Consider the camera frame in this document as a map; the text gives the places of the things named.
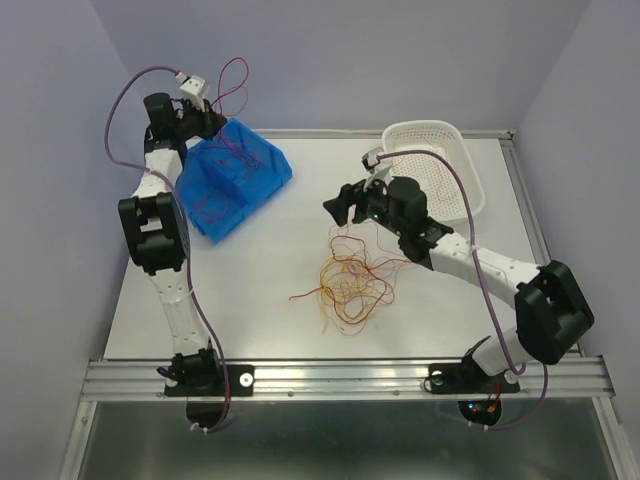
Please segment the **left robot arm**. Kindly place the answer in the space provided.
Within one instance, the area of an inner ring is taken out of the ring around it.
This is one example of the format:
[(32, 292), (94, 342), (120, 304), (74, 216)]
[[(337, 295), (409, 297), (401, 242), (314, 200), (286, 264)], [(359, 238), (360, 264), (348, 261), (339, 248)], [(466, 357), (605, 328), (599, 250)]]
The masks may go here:
[(189, 286), (188, 225), (171, 188), (184, 167), (186, 142), (213, 139), (226, 119), (208, 101), (202, 110), (189, 100), (181, 100), (180, 106), (176, 109), (167, 93), (144, 98), (149, 118), (145, 171), (132, 196), (119, 201), (118, 213), (131, 260), (154, 285), (169, 325), (173, 357), (169, 366), (158, 369), (165, 394), (220, 395), (223, 371)]

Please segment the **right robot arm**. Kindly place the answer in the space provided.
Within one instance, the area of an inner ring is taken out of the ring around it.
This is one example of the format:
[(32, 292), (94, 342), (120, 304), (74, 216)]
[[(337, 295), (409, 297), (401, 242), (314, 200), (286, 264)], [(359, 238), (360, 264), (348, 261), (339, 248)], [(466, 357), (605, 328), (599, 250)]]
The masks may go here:
[(434, 394), (481, 392), (510, 367), (532, 360), (555, 365), (595, 323), (567, 265), (525, 263), (472, 245), (429, 216), (427, 196), (411, 178), (345, 184), (323, 207), (338, 226), (376, 222), (397, 236), (411, 262), (475, 285), (514, 310), (513, 328), (481, 339), (457, 363), (431, 367)]

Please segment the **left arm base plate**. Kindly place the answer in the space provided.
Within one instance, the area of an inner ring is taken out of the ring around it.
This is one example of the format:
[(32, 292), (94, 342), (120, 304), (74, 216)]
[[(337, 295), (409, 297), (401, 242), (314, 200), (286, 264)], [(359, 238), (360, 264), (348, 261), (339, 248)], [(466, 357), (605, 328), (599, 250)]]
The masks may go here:
[[(250, 397), (254, 391), (255, 367), (251, 364), (231, 363), (227, 365), (230, 396)], [(171, 384), (165, 380), (164, 395), (169, 398), (223, 397), (225, 386), (222, 374), (204, 374)]]

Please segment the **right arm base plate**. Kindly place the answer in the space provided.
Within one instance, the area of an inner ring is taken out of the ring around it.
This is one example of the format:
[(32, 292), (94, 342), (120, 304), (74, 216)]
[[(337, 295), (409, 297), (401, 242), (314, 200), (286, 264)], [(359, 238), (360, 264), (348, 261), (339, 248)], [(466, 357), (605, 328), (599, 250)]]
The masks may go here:
[(509, 383), (503, 374), (488, 376), (479, 367), (462, 362), (430, 364), (424, 385), (434, 395), (520, 392), (519, 383)]

